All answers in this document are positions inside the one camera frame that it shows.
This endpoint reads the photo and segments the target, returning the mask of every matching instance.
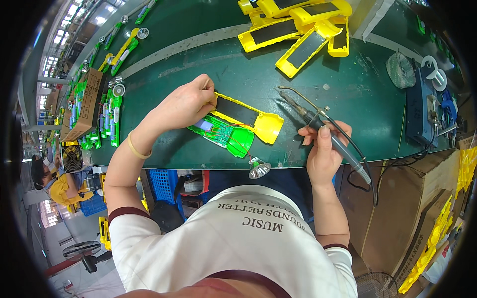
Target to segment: green plastic housing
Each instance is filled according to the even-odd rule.
[[[194,125],[188,126],[187,128],[207,140],[226,148],[235,157],[243,158],[247,155],[247,150],[252,146],[253,138],[255,137],[253,132],[240,126],[229,126],[229,124],[210,115],[206,115],[203,119],[213,124],[211,130],[218,132],[222,130],[225,134],[215,136],[217,133],[206,132]]]

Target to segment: white t-shirt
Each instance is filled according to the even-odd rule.
[[[126,291],[177,291],[220,271],[246,270],[293,298],[357,297],[350,253],[323,249],[296,204],[264,186],[226,189],[164,236],[137,214],[116,216],[109,230]]]

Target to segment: soldering iron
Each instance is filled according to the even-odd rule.
[[[366,170],[363,168],[361,163],[354,157],[353,154],[351,154],[350,150],[348,147],[346,147],[341,140],[338,138],[338,136],[331,131],[331,141],[334,149],[338,151],[343,158],[349,162],[351,167],[358,172],[361,177],[363,177],[364,181],[370,186],[369,190],[373,191],[373,203],[374,206],[378,205],[377,202],[377,196],[376,196],[376,191],[374,189],[373,181],[371,180],[370,177],[370,168],[369,165],[366,161],[366,157],[362,154],[358,146],[353,142],[353,140],[348,136],[348,134],[332,119],[330,118],[326,112],[329,111],[329,107],[325,106],[324,108],[317,107],[315,104],[313,104],[308,98],[303,96],[300,92],[297,90],[291,88],[291,87],[286,87],[286,86],[278,86],[279,89],[289,89],[294,91],[297,95],[299,95],[301,98],[306,100],[313,108],[316,109],[316,114],[313,113],[312,111],[307,110],[306,108],[301,107],[299,104],[296,103],[288,94],[286,94],[283,91],[277,90],[280,96],[286,100],[291,106],[295,108],[295,110],[298,112],[298,114],[308,123],[308,126],[315,129],[316,131],[319,130],[320,127],[325,126],[325,123],[320,119],[320,116],[325,117],[328,121],[330,121],[339,131],[340,133],[343,134],[343,136],[350,142],[350,144],[356,149],[358,154],[360,155],[364,166],[366,167]]]

